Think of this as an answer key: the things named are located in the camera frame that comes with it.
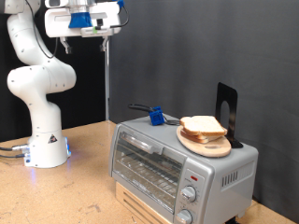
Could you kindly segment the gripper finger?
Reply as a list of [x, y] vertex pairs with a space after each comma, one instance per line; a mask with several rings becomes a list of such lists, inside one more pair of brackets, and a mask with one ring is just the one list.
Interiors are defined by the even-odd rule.
[[105, 52], [107, 51], [107, 43], [108, 43], [109, 37], [108, 36], [104, 36], [103, 37], [103, 41], [102, 44], [100, 45], [100, 50]]
[[66, 54], [71, 54], [72, 53], [72, 47], [68, 44], [67, 37], [64, 37], [64, 36], [60, 37], [60, 42], [64, 46], [65, 53]]

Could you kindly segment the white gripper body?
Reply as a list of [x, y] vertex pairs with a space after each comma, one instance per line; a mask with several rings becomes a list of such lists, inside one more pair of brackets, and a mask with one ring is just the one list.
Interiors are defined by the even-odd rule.
[[45, 5], [49, 37], [110, 36], [121, 30], [117, 0], [46, 0]]

